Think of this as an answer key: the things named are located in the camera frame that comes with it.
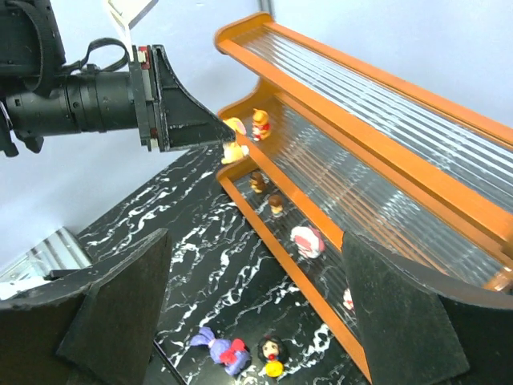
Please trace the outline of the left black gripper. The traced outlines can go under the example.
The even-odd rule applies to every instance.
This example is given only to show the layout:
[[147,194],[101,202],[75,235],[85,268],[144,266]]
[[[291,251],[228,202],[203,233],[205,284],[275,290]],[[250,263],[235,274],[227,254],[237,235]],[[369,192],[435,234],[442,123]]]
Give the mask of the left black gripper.
[[171,152],[235,139],[234,131],[184,87],[162,45],[133,49],[128,71],[88,64],[60,75],[46,96],[13,84],[1,99],[1,150],[17,156],[19,140],[34,153],[47,136],[135,128],[148,149]]

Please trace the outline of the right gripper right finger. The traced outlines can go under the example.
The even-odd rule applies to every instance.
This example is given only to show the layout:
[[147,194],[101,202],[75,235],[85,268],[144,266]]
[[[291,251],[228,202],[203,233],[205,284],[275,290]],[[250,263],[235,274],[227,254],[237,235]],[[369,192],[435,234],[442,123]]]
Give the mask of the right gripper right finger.
[[361,234],[341,245],[374,384],[510,384],[512,297],[402,257]]

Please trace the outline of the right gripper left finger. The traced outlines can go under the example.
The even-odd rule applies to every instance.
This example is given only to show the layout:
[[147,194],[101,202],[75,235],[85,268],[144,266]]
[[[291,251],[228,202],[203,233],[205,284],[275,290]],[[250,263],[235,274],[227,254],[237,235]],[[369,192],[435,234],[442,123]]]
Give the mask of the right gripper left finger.
[[172,239],[157,229],[117,253],[1,302],[3,384],[141,384]]

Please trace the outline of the yellow rabbit toy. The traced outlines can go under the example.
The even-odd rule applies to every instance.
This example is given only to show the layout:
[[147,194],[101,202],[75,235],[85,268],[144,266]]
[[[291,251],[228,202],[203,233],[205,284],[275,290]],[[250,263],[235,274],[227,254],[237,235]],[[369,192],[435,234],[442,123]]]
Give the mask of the yellow rabbit toy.
[[[246,135],[246,128],[240,119],[232,117],[224,120],[224,123],[236,134]],[[240,145],[237,140],[223,144],[223,150],[224,156],[221,159],[222,164],[234,163],[249,154],[249,148],[246,145]]]

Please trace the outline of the yellow bear toy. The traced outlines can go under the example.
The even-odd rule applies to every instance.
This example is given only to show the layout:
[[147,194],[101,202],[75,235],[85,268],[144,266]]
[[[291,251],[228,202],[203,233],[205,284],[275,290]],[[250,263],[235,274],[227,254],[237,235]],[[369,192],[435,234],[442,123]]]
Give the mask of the yellow bear toy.
[[270,135],[269,114],[265,110],[253,109],[252,137],[255,141],[265,140]]

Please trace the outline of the purple donkey toy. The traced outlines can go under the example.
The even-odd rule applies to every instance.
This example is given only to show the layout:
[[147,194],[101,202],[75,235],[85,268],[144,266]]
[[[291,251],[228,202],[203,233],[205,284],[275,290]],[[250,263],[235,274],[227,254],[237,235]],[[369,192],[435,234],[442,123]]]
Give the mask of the purple donkey toy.
[[202,326],[189,345],[207,347],[215,364],[222,365],[228,375],[239,375],[251,362],[251,355],[243,340],[218,338],[211,328]]

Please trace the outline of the pink hat girl toy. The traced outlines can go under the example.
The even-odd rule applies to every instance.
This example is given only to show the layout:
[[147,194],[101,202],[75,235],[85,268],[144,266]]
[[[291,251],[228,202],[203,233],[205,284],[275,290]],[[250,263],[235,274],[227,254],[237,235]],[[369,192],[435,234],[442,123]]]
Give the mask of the pink hat girl toy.
[[290,240],[297,246],[298,253],[305,258],[317,258],[325,250],[321,233],[310,226],[295,226],[292,228]]

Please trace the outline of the black hair princess toy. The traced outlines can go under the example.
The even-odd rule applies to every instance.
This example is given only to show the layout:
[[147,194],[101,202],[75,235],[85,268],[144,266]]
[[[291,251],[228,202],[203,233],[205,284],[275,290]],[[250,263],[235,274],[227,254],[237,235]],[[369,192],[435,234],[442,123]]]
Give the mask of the black hair princess toy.
[[285,373],[288,351],[284,342],[275,335],[266,335],[258,343],[257,354],[265,365],[265,374],[270,378],[278,378]]

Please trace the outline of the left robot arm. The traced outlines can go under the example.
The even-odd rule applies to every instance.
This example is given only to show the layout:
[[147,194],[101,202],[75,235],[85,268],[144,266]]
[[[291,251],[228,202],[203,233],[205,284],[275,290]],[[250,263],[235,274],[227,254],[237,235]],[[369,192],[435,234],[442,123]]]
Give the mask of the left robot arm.
[[137,129],[170,152],[234,138],[182,85],[161,45],[125,47],[107,67],[67,63],[48,1],[1,4],[1,150],[40,152],[48,136]]

